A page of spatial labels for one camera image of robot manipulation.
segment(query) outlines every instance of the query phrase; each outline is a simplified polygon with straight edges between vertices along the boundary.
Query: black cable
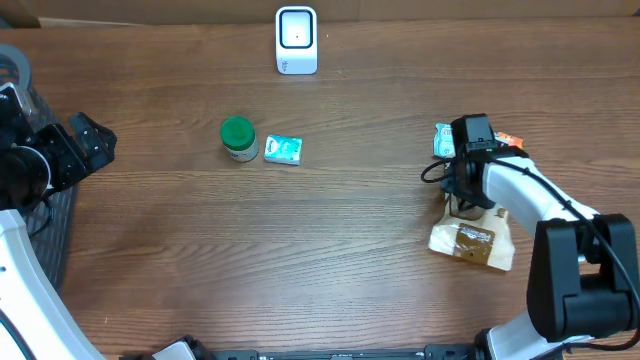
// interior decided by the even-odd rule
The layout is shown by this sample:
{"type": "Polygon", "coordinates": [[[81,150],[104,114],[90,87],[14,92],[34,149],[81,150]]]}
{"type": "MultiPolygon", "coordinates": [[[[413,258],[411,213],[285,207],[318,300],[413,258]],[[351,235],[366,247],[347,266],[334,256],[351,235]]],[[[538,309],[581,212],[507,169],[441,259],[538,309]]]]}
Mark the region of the black cable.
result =
{"type": "MultiPolygon", "coordinates": [[[[596,239],[598,239],[602,248],[607,253],[609,258],[611,259],[611,261],[613,262],[613,264],[618,269],[618,271],[624,278],[625,282],[629,286],[629,290],[631,291],[631,295],[632,295],[632,300],[636,307],[636,315],[640,317],[640,297],[638,296],[638,291],[636,290],[636,287],[634,286],[633,281],[629,277],[627,270],[624,268],[624,266],[620,262],[620,259],[618,258],[618,256],[616,256],[615,252],[611,248],[611,245],[609,245],[609,243],[606,241],[604,236],[595,227],[595,225],[593,225],[591,221],[587,220],[587,218],[584,215],[582,215],[578,210],[576,210],[576,208],[574,208],[573,205],[571,205],[571,201],[566,200],[562,195],[560,195],[560,193],[553,186],[551,186],[551,184],[548,181],[546,181],[545,179],[541,178],[536,174],[531,173],[528,168],[521,168],[511,163],[501,161],[501,160],[495,160],[495,159],[487,160],[487,162],[519,171],[524,175],[527,175],[532,179],[534,179],[536,182],[542,185],[542,187],[544,187],[551,195],[553,195],[553,197],[555,197],[558,200],[558,202],[560,202],[560,204],[564,206],[565,209],[567,209],[571,214],[573,214],[573,216],[575,216],[578,220],[580,220],[587,227],[587,229],[589,229],[589,231],[593,233],[593,236],[596,239]]],[[[571,350],[572,348],[594,349],[594,350],[600,350],[600,351],[624,351],[624,350],[630,349],[631,347],[636,345],[638,341],[640,341],[640,326],[638,325],[639,324],[636,324],[636,331],[633,337],[624,344],[605,345],[605,344],[594,344],[594,343],[567,343],[565,344],[566,346],[559,346],[558,348],[548,353],[545,353],[544,358],[549,358],[552,355],[561,353],[564,350],[571,350]]]]}
{"type": "Polygon", "coordinates": [[[51,223],[53,222],[53,219],[55,217],[55,209],[53,207],[53,205],[51,205],[51,201],[48,198],[42,199],[42,203],[44,204],[44,206],[47,208],[47,210],[49,210],[49,213],[47,215],[47,221],[45,221],[44,224],[42,224],[42,226],[40,226],[40,228],[34,232],[32,232],[31,234],[29,234],[29,239],[33,240],[33,237],[40,234],[41,232],[43,232],[47,226],[51,225],[51,223]]]}
{"type": "Polygon", "coordinates": [[[7,329],[9,336],[13,339],[13,341],[18,346],[18,349],[22,352],[26,360],[36,360],[36,357],[33,356],[31,349],[27,345],[27,342],[24,340],[22,335],[16,327],[13,325],[9,317],[0,309],[0,324],[4,325],[4,328],[7,329]]]}
{"type": "Polygon", "coordinates": [[[420,175],[420,179],[422,179],[422,181],[426,182],[427,184],[435,184],[437,182],[440,182],[444,179],[447,179],[449,177],[451,177],[451,174],[445,174],[440,176],[439,178],[435,178],[435,179],[427,179],[425,178],[425,176],[427,176],[427,173],[433,169],[435,169],[436,167],[440,166],[440,165],[444,165],[444,164],[449,164],[451,162],[453,162],[455,159],[451,158],[451,159],[444,159],[444,160],[440,160],[440,161],[436,161],[433,164],[429,165],[426,169],[424,169],[424,171],[422,171],[422,175],[420,175]]]}

